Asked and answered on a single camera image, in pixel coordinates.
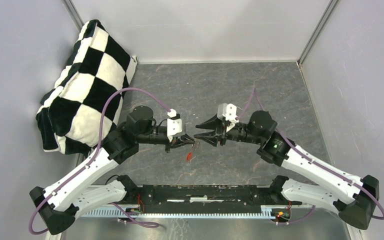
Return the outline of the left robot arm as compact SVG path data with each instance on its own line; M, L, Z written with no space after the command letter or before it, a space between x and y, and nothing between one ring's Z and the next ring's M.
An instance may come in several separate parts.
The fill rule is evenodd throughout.
M165 151L170 152L196 142L185 133L183 121L175 110L168 114L165 122L165 125L157 124L148 106L136 107L84 162L52 185L33 188L29 195L36 207L35 213L46 225L45 231L58 235L91 210L113 202L133 203L137 190L121 180L91 191L87 188L138 153L140 144L163 145Z

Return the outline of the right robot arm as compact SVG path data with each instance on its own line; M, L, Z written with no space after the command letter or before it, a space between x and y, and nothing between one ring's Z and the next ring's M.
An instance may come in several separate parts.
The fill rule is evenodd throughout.
M269 164L298 173L314 185L278 176L269 189L269 199L275 204L288 200L302 202L329 210L341 220L360 230L367 230L379 202L380 182L372 175L360 177L342 171L305 151L275 129L277 122L269 112L252 113L247 123L230 114L215 115L196 125L205 132L195 138L216 147L226 141L259 145L256 153Z

